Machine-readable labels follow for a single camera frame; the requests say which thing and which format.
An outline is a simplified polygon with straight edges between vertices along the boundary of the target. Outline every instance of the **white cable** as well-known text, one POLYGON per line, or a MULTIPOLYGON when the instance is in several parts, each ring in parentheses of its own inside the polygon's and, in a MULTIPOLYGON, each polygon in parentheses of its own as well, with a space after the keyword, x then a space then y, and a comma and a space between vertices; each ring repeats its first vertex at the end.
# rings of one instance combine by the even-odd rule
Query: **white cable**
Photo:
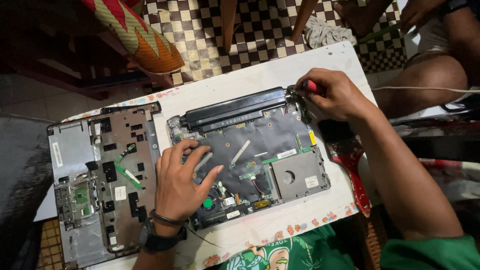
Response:
POLYGON ((452 92, 459 93, 480 93, 480 90, 459 90, 459 89, 450 89, 450 88, 436 88, 436 87, 411 87, 411 86, 384 86, 380 88, 372 88, 372 91, 382 90, 382 89, 422 89, 422 90, 448 90, 452 92))

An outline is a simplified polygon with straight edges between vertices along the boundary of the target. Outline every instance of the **left hand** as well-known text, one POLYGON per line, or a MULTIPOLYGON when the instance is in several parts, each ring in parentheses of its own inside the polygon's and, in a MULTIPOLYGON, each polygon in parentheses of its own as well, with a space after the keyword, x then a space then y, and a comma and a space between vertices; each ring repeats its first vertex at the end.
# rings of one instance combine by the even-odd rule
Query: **left hand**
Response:
POLYGON ((425 24, 428 15, 446 0, 408 0, 400 14, 401 30, 406 34, 413 26, 420 28, 425 24))
POLYGON ((156 213, 176 221, 187 220, 205 201, 208 191, 222 171, 223 165, 214 167, 200 185, 192 179, 193 170, 200 158, 210 151, 209 146, 186 139, 163 151, 156 161, 157 190, 156 213), (189 155, 184 164, 183 155, 189 155))

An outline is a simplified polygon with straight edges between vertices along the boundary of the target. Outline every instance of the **screwdriver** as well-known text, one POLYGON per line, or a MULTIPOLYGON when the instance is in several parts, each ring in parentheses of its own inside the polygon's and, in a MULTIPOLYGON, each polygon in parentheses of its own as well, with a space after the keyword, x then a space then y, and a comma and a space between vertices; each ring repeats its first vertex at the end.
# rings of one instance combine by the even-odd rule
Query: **screwdriver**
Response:
POLYGON ((305 80, 300 84, 300 89, 306 92, 317 94, 319 96, 325 97, 327 89, 321 85, 314 83, 312 80, 305 80))

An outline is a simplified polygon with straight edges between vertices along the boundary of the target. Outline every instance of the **wooden chair leg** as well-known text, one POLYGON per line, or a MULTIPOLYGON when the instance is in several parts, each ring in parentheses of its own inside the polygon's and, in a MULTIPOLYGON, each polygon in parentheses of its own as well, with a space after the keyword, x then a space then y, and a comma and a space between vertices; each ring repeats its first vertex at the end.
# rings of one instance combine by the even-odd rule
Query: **wooden chair leg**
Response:
POLYGON ((237 10, 237 0, 222 0, 220 3, 220 13, 222 17, 222 39, 223 48, 230 52, 233 37, 233 23, 235 22, 235 11, 237 10))
POLYGON ((295 26, 293 27, 292 32, 292 41, 297 41, 301 36, 305 25, 307 24, 308 18, 313 12, 317 0, 303 0, 300 5, 299 13, 297 14, 297 20, 295 21, 295 26))

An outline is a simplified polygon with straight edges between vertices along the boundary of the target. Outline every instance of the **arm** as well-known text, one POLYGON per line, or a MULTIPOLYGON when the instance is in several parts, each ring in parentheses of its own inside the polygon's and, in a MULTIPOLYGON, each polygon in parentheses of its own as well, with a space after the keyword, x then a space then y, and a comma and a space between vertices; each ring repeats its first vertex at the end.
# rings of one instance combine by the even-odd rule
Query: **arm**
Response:
MULTIPOLYGON (((192 181, 193 170, 203 154, 210 151, 208 146, 198 146, 198 142, 187 139, 167 148, 162 157, 156 161, 157 190, 156 213, 160 216, 176 220, 187 220, 205 201, 208 191, 216 177, 222 171, 222 166, 214 167, 203 179, 200 185, 192 181), (189 155, 184 164, 183 155, 189 155)), ((175 236, 180 226, 155 221, 155 232, 159 236, 175 236)), ((175 258, 175 248, 161 251, 140 251, 133 270, 171 270, 175 258)))
POLYGON ((372 178, 405 239, 463 235, 439 186, 380 109, 343 72, 312 69, 298 84, 305 79, 327 88, 326 98, 314 94, 306 98, 333 119, 348 121, 360 135, 372 178))
POLYGON ((480 85, 480 22, 469 7, 444 18, 450 52, 462 64, 469 81, 480 85))

